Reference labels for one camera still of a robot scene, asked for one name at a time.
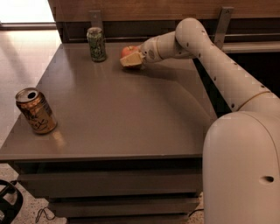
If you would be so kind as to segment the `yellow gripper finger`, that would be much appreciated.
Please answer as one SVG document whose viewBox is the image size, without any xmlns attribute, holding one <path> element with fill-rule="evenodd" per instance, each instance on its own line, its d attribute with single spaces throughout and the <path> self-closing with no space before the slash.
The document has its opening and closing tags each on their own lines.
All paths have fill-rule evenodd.
<svg viewBox="0 0 280 224">
<path fill-rule="evenodd" d="M 144 56 L 141 52 L 122 52 L 120 63 L 123 67 L 139 67 L 143 64 Z"/>
</svg>

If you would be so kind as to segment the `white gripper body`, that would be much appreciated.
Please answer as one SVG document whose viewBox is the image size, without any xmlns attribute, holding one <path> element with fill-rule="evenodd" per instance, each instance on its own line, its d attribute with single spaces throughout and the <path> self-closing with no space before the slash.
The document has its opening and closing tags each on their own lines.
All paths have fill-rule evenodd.
<svg viewBox="0 0 280 224">
<path fill-rule="evenodd" d="M 156 63 L 162 60 L 158 53 L 158 38 L 149 38 L 144 41 L 139 47 L 146 62 Z"/>
</svg>

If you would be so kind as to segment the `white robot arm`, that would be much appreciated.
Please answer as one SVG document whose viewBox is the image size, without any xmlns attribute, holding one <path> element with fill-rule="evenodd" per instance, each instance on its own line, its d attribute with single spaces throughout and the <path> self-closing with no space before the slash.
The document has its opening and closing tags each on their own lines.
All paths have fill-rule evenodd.
<svg viewBox="0 0 280 224">
<path fill-rule="evenodd" d="M 205 224 L 280 224 L 280 99 L 230 59 L 195 18 L 122 51 L 123 67 L 194 57 L 231 111 L 203 148 Z"/>
</svg>

